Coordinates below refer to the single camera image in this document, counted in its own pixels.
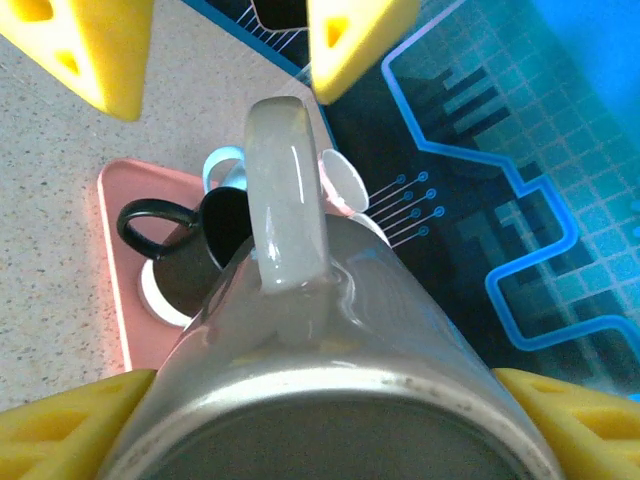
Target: pink coaster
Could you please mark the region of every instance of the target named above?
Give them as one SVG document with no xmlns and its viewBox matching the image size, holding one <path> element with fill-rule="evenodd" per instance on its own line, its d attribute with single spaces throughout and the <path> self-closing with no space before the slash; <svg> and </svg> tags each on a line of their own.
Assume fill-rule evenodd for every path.
<svg viewBox="0 0 640 480">
<path fill-rule="evenodd" d="M 116 220 L 122 207 L 138 198 L 161 198 L 195 207 L 204 196 L 202 180 L 131 158 L 117 159 L 100 173 L 98 195 L 125 369 L 158 369 L 182 329 L 154 319 L 142 304 L 138 276 L 146 259 L 120 239 Z M 175 224 L 158 219 L 136 219 L 135 225 L 158 242 L 175 228 Z"/>
</svg>

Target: mug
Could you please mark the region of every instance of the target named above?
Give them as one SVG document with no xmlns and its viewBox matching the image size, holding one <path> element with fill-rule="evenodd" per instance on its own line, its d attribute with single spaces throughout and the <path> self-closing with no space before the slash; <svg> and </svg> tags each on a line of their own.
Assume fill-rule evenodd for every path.
<svg viewBox="0 0 640 480">
<path fill-rule="evenodd" d="M 99 478 L 563 479 L 533 422 L 387 244 L 324 214 L 302 102 L 257 103 L 245 138 L 254 235 Z"/>
<path fill-rule="evenodd" d="M 367 188 L 344 155 L 331 148 L 322 151 L 318 169 L 326 213 L 350 217 L 369 208 Z M 202 167 L 202 182 L 205 193 L 218 186 L 247 190 L 243 149 L 229 145 L 214 150 Z"/>
<path fill-rule="evenodd" d="M 140 234 L 131 222 L 156 217 L 178 224 L 158 244 Z M 187 326 L 238 247 L 251 236 L 247 193 L 220 187 L 194 209 L 160 199 L 139 199 L 118 216 L 117 230 L 131 248 L 146 256 L 138 291 L 156 318 Z"/>
</svg>

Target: speckled countertop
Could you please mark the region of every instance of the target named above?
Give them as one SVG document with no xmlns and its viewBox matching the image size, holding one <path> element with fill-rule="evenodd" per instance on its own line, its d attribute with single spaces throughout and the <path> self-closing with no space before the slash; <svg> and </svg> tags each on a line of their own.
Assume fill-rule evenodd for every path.
<svg viewBox="0 0 640 480">
<path fill-rule="evenodd" d="M 197 175 L 242 141 L 255 101 L 301 91 L 179 0 L 156 1 L 146 78 L 142 119 L 121 123 L 0 37 L 0 410 L 123 371 L 102 167 L 132 156 Z"/>
</svg>

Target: yellow foam block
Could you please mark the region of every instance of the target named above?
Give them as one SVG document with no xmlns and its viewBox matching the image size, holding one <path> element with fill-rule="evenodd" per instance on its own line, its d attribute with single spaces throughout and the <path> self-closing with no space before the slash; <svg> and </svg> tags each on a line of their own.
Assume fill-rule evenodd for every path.
<svg viewBox="0 0 640 480">
<path fill-rule="evenodd" d="M 153 0 L 0 0 L 0 35 L 97 109 L 142 110 Z"/>
<path fill-rule="evenodd" d="M 134 370 L 0 413 L 0 480 L 94 478 L 154 376 Z"/>
<path fill-rule="evenodd" d="M 415 23 L 420 0 L 307 0 L 311 81 L 338 99 Z"/>
<path fill-rule="evenodd" d="M 640 404 L 533 373 L 494 372 L 545 436 L 567 479 L 640 479 Z"/>
</svg>

